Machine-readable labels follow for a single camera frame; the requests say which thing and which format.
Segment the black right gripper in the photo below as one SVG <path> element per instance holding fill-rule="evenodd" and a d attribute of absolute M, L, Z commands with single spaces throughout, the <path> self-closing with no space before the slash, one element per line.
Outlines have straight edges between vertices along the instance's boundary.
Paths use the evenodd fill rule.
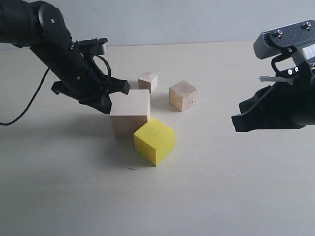
<path fill-rule="evenodd" d="M 273 82 L 239 104 L 231 117 L 239 133 L 254 130 L 295 130 L 315 123 L 315 65 L 296 66 L 276 76 L 260 76 Z"/>

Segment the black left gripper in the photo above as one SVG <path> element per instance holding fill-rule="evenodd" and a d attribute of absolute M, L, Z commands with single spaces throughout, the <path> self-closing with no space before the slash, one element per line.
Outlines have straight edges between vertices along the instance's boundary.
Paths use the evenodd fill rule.
<path fill-rule="evenodd" d="M 109 94 L 121 92 L 128 95 L 130 83 L 93 71 L 79 74 L 55 73 L 59 79 L 54 82 L 53 93 L 70 97 L 79 104 L 92 107 L 103 114 L 110 114 L 112 102 Z"/>

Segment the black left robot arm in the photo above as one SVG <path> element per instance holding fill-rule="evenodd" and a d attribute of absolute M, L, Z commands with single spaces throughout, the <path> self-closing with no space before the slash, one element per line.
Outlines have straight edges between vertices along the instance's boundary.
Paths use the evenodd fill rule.
<path fill-rule="evenodd" d="M 0 41 L 30 48 L 59 79 L 51 88 L 55 94 L 71 97 L 103 114 L 111 111 L 110 94 L 129 93 L 129 82 L 112 77 L 103 58 L 107 38 L 74 41 L 61 11 L 48 2 L 2 0 Z"/>

